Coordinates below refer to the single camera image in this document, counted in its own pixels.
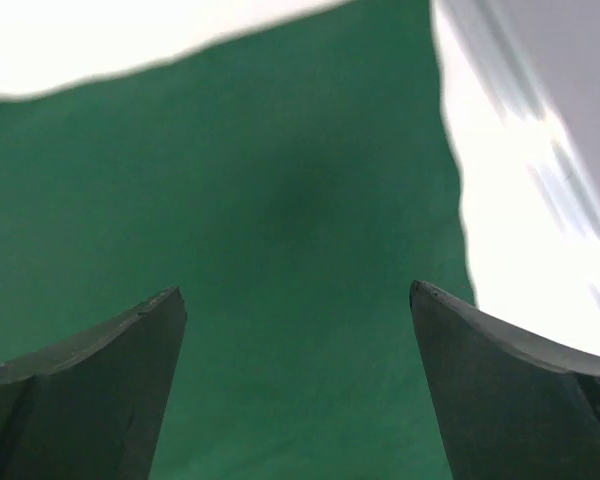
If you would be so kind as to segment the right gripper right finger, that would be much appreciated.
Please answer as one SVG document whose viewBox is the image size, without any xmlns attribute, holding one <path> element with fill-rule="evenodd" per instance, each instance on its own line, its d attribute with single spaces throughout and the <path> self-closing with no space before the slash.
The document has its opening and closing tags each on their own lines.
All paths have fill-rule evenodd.
<svg viewBox="0 0 600 480">
<path fill-rule="evenodd" d="M 427 282 L 409 299 L 453 478 L 600 480 L 600 356 Z"/>
</svg>

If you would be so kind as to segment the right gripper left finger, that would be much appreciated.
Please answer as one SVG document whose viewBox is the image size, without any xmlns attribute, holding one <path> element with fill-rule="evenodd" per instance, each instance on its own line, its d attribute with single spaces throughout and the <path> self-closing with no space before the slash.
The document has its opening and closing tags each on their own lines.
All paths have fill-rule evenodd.
<svg viewBox="0 0 600 480">
<path fill-rule="evenodd" d="M 170 287 L 0 364 L 0 479 L 149 477 L 186 328 Z"/>
</svg>

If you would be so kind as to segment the dark green t shirt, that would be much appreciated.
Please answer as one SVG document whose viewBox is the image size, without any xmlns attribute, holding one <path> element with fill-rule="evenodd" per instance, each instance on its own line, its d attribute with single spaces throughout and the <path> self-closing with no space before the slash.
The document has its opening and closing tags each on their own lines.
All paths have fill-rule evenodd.
<svg viewBox="0 0 600 480">
<path fill-rule="evenodd" d="M 0 102 L 0 362 L 176 285 L 157 479 L 446 479 L 409 310 L 471 297 L 425 1 Z"/>
</svg>

